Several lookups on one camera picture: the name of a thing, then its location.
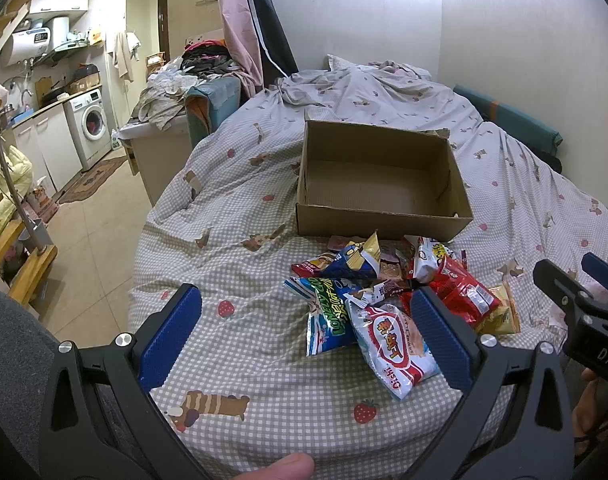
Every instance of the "bed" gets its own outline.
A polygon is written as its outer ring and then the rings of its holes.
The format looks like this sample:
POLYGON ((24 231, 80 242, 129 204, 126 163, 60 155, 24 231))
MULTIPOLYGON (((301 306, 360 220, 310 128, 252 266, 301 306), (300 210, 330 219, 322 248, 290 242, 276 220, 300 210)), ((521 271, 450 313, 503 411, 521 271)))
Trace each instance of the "bed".
MULTIPOLYGON (((295 451, 314 457, 318 479, 394 478, 444 424, 459 393, 435 376, 405 400, 393 399, 357 346, 306 357, 308 307, 281 285, 291 263, 327 243, 295 229, 305 116, 450 129, 474 220, 449 245, 466 249, 469 269, 486 285, 510 283, 522 332, 504 336, 505 345, 549 340, 560 347, 565 330, 533 285, 533 266, 550 258, 585 282, 584 253, 608 261, 608 210, 482 121, 452 89, 392 63, 279 80, 197 145, 149 213, 135 261, 131 330, 184 282, 203 295, 197 327, 152 391, 159 409, 171 423, 188 393, 208 404, 178 435, 217 478, 295 451), (360 424, 357 406, 368 406, 372 419, 360 424)), ((498 399, 484 438, 508 394, 498 399)))

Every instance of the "upper cabinet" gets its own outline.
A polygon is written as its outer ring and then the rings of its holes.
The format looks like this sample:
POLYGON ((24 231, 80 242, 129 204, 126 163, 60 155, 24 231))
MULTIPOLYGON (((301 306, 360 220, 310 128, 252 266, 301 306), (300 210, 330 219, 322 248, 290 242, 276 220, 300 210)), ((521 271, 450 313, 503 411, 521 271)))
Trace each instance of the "upper cabinet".
POLYGON ((31 18, 50 20, 55 16, 69 16, 76 20, 88 10, 88 0, 31 0, 28 13, 31 18))

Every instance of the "washing machine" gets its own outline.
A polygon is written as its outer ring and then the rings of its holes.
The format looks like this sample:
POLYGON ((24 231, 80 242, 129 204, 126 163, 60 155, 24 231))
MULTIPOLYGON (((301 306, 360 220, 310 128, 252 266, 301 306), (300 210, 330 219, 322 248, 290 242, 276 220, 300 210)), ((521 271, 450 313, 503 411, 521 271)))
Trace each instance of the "washing machine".
POLYGON ((100 89, 73 97, 64 103, 64 113, 84 171, 111 151, 100 89))

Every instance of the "screw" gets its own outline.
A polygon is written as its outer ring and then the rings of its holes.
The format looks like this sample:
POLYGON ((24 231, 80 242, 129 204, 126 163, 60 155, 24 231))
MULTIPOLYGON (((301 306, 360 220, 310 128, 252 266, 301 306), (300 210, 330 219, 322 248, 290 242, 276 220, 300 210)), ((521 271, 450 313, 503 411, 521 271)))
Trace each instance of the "screw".
POLYGON ((124 332, 122 334, 119 334, 115 338, 115 344, 117 346, 128 346, 128 345, 130 345, 131 341, 133 341, 133 336, 130 335, 128 332, 124 332))
POLYGON ((58 350, 62 354, 70 352, 72 349, 73 349, 73 343, 71 343, 71 341, 62 341, 60 343, 60 346, 58 346, 58 350))
POLYGON ((552 354, 554 352, 554 346, 552 346, 548 341, 543 341, 543 343, 539 345, 539 349, 544 354, 552 354))
POLYGON ((479 341, 482 345, 487 346, 488 348, 492 348, 493 346, 497 345, 497 338, 491 334, 482 334, 479 341))

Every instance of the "washing machine door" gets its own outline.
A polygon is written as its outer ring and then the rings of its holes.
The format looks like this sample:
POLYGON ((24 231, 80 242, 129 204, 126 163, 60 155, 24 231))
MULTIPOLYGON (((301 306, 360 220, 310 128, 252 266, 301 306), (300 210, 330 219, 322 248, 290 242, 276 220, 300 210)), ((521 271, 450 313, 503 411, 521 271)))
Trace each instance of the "washing machine door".
POLYGON ((88 140, 99 140, 106 133, 106 124, 102 116, 102 107, 91 105, 82 115, 82 131, 88 140))

